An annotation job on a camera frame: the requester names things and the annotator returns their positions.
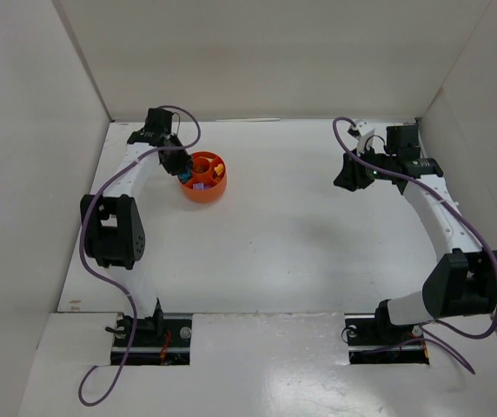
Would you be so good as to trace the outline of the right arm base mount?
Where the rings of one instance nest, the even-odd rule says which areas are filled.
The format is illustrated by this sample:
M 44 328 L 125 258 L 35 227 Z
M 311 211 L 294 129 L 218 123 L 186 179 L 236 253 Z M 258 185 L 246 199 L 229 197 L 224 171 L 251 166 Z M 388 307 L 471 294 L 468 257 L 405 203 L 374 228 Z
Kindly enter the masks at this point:
M 351 365 L 429 364 L 426 342 L 416 326 L 381 329 L 374 314 L 345 314 L 341 338 Z

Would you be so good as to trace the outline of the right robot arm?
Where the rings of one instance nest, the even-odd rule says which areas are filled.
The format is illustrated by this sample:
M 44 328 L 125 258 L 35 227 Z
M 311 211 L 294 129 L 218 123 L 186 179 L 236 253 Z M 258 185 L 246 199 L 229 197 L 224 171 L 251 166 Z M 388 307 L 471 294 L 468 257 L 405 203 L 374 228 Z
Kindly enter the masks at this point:
M 374 316 L 379 328 L 393 329 L 449 317 L 492 315 L 497 328 L 497 250 L 467 221 L 449 194 L 441 166 L 421 154 L 415 124 L 389 126 L 383 150 L 373 147 L 374 129 L 350 118 L 347 133 L 357 144 L 343 147 L 343 165 L 334 185 L 355 192 L 376 181 L 391 182 L 419 216 L 436 255 L 436 265 L 410 295 L 382 301 Z

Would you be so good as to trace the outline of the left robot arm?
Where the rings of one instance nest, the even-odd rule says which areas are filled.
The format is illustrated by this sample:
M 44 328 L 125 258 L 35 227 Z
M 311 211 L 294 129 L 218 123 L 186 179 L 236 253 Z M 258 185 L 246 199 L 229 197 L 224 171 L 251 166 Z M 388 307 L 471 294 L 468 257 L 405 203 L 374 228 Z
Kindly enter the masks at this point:
M 139 320 L 156 313 L 158 300 L 151 280 L 134 270 L 147 246 L 137 199 L 158 168 L 171 176 L 193 168 L 188 149 L 194 144 L 182 144 L 173 128 L 181 115 L 192 116 L 175 105 L 149 109 L 144 125 L 127 140 L 115 174 L 80 201 L 81 263 L 97 279 L 121 290 L 129 303 L 123 314 Z

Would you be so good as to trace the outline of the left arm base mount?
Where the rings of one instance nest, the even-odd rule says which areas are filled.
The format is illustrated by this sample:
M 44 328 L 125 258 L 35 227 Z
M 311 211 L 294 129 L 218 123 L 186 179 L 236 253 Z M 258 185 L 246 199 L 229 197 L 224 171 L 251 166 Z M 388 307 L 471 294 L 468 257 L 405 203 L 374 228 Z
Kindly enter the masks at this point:
M 105 331 L 113 336 L 110 363 L 119 365 L 131 336 L 133 319 L 122 315 Z M 152 316 L 139 319 L 125 366 L 188 366 L 192 337 L 192 314 L 165 314 L 156 305 Z

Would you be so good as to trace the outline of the yellow curved lego brick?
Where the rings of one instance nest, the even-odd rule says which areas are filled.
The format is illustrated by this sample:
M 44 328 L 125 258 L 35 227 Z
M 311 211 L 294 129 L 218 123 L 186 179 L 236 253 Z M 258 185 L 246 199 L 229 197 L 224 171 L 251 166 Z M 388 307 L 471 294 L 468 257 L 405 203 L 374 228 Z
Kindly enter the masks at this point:
M 213 167 L 212 176 L 216 181 L 219 181 L 225 173 L 225 166 L 223 163 L 217 163 Z

